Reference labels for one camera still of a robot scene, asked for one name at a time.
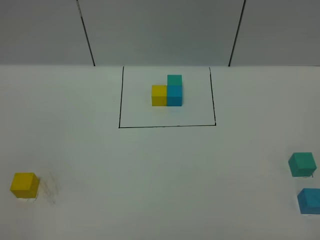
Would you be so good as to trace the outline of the yellow template block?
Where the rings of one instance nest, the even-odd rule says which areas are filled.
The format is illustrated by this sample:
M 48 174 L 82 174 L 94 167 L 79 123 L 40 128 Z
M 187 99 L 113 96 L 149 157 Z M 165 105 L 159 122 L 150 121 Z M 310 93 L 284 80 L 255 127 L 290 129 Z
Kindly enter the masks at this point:
M 167 86 L 152 85 L 151 103 L 153 107 L 167 106 Z

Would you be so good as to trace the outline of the blue template block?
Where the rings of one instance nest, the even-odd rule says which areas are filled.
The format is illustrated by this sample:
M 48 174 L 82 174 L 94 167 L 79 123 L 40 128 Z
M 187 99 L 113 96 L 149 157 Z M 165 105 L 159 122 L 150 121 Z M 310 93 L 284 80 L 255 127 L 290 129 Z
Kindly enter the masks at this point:
M 183 104 L 183 87 L 181 85 L 167 86 L 167 106 L 181 107 Z

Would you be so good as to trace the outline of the green template block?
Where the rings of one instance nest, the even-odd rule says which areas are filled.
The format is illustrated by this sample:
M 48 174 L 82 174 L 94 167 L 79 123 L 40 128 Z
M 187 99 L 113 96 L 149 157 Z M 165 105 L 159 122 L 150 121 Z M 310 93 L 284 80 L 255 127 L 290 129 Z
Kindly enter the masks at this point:
M 168 74 L 167 85 L 168 86 L 182 86 L 182 75 L 180 74 Z

